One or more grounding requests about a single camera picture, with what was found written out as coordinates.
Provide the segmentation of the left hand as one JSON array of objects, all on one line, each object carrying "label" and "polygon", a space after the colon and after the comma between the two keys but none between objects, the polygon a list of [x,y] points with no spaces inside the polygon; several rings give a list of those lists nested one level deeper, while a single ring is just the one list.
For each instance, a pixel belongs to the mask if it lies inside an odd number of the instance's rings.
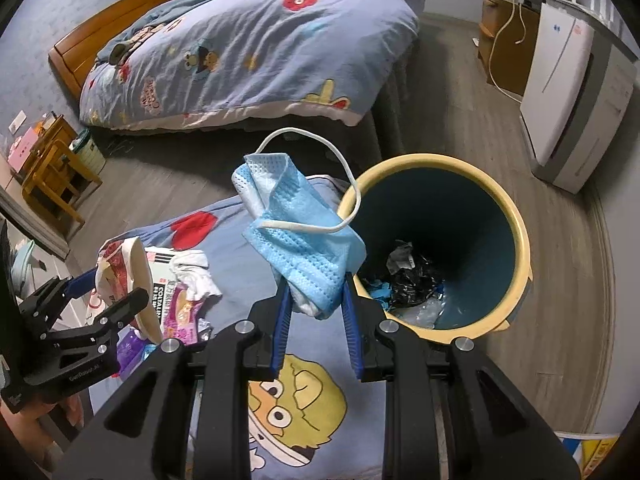
[{"label": "left hand", "polygon": [[62,408],[72,426],[77,427],[84,423],[84,412],[82,411],[78,394],[69,396],[55,404],[43,403],[40,400],[32,399],[29,404],[25,405],[16,414],[12,413],[6,404],[1,403],[2,417],[13,432],[14,437],[21,443],[26,454],[46,471],[53,469],[52,448],[54,441],[50,434],[40,425],[39,419],[49,414],[54,408]]}]

